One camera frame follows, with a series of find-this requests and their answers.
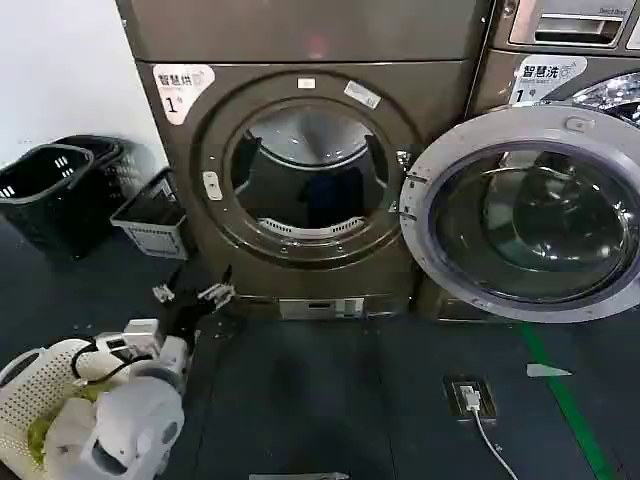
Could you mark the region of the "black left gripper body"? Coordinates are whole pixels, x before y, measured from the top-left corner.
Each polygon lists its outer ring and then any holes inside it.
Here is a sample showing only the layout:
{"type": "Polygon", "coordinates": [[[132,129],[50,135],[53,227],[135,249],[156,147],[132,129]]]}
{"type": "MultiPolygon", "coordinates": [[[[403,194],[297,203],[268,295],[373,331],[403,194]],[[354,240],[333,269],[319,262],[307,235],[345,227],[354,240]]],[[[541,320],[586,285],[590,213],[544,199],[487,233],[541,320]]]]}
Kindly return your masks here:
{"type": "Polygon", "coordinates": [[[181,338],[187,345],[194,345],[198,322],[215,310],[213,300],[197,297],[181,300],[171,309],[171,335],[181,338]]]}

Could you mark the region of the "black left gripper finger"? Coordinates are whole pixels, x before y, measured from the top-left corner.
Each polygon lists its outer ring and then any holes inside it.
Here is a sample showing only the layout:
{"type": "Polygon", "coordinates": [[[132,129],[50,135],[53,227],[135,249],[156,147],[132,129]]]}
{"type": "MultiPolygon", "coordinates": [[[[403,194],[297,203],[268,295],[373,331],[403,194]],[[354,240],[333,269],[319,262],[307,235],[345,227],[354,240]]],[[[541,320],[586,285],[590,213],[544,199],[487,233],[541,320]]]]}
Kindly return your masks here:
{"type": "Polygon", "coordinates": [[[229,265],[224,271],[221,281],[208,287],[197,295],[200,303],[213,306],[226,305],[235,295],[235,287],[232,284],[233,268],[229,265]]]}
{"type": "Polygon", "coordinates": [[[172,302],[176,298],[176,287],[182,270],[182,267],[177,267],[166,281],[152,288],[152,293],[160,304],[172,302]]]}

